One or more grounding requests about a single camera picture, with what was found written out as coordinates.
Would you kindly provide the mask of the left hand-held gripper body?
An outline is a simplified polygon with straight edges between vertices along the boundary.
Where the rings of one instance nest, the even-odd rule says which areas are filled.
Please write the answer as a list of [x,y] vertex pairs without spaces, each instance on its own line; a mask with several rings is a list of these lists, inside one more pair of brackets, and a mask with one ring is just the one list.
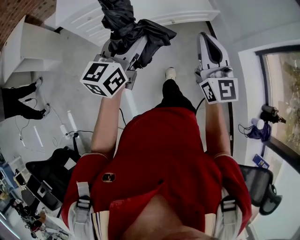
[[140,55],[110,56],[108,53],[96,55],[85,68],[80,82],[92,93],[112,98],[122,87],[132,90],[137,71],[135,64]]

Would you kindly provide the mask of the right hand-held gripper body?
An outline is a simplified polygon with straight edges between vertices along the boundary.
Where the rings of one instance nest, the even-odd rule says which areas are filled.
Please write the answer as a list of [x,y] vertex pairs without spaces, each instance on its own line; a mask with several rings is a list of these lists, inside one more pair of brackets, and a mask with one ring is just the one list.
[[230,66],[195,70],[196,82],[208,104],[234,102],[239,99],[238,79]]

